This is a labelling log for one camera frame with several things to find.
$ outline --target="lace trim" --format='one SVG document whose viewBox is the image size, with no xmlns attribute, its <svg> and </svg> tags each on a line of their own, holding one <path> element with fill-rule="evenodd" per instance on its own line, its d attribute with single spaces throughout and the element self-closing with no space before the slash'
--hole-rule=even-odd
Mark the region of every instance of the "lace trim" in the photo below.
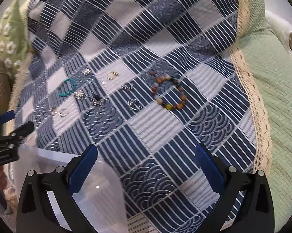
<svg viewBox="0 0 292 233">
<path fill-rule="evenodd" d="M 10 103 L 9 103 L 9 110 L 13 110 L 14 112 L 16 112 L 17 109 L 17 104 L 22 92 L 22 88 L 23 88 L 23 82 L 25 81 L 25 79 L 27 78 L 28 74 L 29 74 L 29 65 L 32 59 L 32 54 L 29 53 L 27 55 L 27 57 L 25 58 L 23 65 L 19 68 L 18 74 L 15 76 L 15 83 L 13 85 L 12 88 L 12 94 L 11 94 L 11 99 L 10 99 Z M 15 126 L 15 120 L 11 120 L 6 124 L 6 129 L 5 129 L 5 133 L 6 135 L 10 134 L 12 131 L 15 130 L 14 128 Z"/>
<path fill-rule="evenodd" d="M 239 0 L 238 13 L 238 35 L 237 39 L 244 35 L 247 22 L 249 21 L 249 3 L 248 0 Z M 270 134 L 270 124 L 268 121 L 268 113 L 263 104 L 262 96 L 258 91 L 258 87 L 254 81 L 242 50 L 238 46 L 238 41 L 232 46 L 231 61 L 234 65 L 236 74 L 248 96 L 252 118 L 256 134 L 256 155 L 254 159 L 253 172 L 261 169 L 269 176 L 272 156 L 272 141 Z"/>
</svg>

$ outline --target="silver ring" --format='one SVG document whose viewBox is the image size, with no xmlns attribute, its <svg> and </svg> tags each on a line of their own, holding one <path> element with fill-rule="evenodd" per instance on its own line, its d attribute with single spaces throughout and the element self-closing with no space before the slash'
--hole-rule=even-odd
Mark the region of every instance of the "silver ring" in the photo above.
<svg viewBox="0 0 292 233">
<path fill-rule="evenodd" d="M 134 111 L 140 111 L 142 109 L 142 103 L 139 100 L 129 100 L 128 101 L 128 108 Z"/>
</svg>

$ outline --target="patterned blanket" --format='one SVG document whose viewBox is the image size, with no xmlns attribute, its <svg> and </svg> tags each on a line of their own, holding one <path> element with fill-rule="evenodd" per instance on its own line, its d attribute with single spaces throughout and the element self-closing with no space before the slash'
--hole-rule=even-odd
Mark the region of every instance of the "patterned blanket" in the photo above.
<svg viewBox="0 0 292 233">
<path fill-rule="evenodd" d="M 31 0 L 36 55 L 15 126 L 33 121 L 30 139 L 47 150 L 81 154 L 96 144 L 123 183 L 130 232 L 194 232 L 219 198 L 194 160 L 195 145 L 227 166 L 253 167 L 252 114 L 227 51 L 237 16 L 238 0 Z M 156 103 L 150 70 L 180 81 L 182 110 Z M 179 102 L 169 81 L 158 94 Z M 102 106 L 92 104 L 96 95 Z M 129 109 L 131 99 L 140 111 Z"/>
</svg>

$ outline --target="black clamp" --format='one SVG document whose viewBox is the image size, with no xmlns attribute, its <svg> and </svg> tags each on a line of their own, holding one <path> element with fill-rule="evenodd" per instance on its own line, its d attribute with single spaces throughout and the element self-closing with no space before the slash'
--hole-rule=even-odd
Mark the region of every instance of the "black clamp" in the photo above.
<svg viewBox="0 0 292 233">
<path fill-rule="evenodd" d="M 274 233 L 274 209 L 265 173 L 240 172 L 225 166 L 203 145 L 196 146 L 196 159 L 214 192 L 221 195 L 211 214 L 195 233 L 219 233 L 236 201 L 239 191 L 246 191 L 240 210 L 225 233 Z"/>
<path fill-rule="evenodd" d="M 14 119 L 15 114 L 9 111 L 0 115 L 0 125 Z M 0 166 L 18 160 L 17 150 L 20 141 L 26 138 L 34 131 L 34 123 L 28 122 L 20 126 L 15 131 L 11 132 L 9 136 L 0 136 Z M 7 209 L 7 202 L 4 198 L 3 191 L 0 191 L 0 213 Z"/>
<path fill-rule="evenodd" d="M 83 215 L 72 195 L 78 193 L 97 160 L 97 148 L 89 145 L 83 154 L 66 167 L 53 172 L 27 173 L 17 211 L 17 233 L 64 233 L 53 212 L 47 191 L 53 191 L 69 227 L 74 233 L 97 233 Z"/>
</svg>

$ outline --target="person's hand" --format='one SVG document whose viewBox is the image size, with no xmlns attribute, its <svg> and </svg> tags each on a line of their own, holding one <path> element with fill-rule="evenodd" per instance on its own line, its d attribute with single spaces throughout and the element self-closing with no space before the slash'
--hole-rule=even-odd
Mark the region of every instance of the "person's hand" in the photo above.
<svg viewBox="0 0 292 233">
<path fill-rule="evenodd" d="M 3 172 L 3 166 L 0 166 L 0 190 L 4 190 L 7 187 L 7 178 Z"/>
</svg>

